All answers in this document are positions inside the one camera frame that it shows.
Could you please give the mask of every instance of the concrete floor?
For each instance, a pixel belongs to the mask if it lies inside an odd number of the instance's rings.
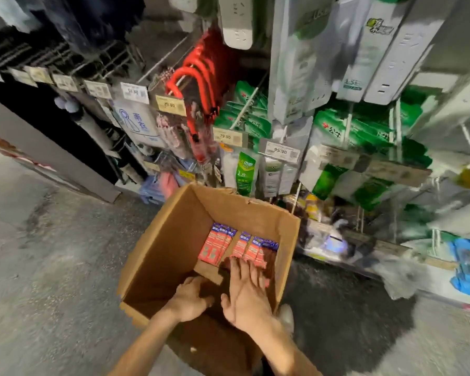
[[[115,290],[157,207],[50,185],[0,156],[0,375],[99,375],[139,334]],[[295,340],[324,376],[470,376],[470,314],[391,301],[382,284],[311,259],[284,302]],[[152,375],[195,375],[164,348]]]

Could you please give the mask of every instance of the cardboard box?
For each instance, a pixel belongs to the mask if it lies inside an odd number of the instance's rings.
[[[251,375],[261,352],[248,335],[226,321],[219,303],[221,293],[228,293],[229,275],[197,261],[214,222],[239,231],[224,257],[231,253],[241,231],[280,244],[268,288],[275,310],[284,292],[299,219],[275,205],[193,183],[176,190],[165,202],[129,255],[118,286],[121,308],[135,325],[144,328],[185,278],[195,273],[206,276],[214,282],[204,284],[201,295],[214,295],[214,306],[197,319],[178,325],[168,344],[205,376]]]

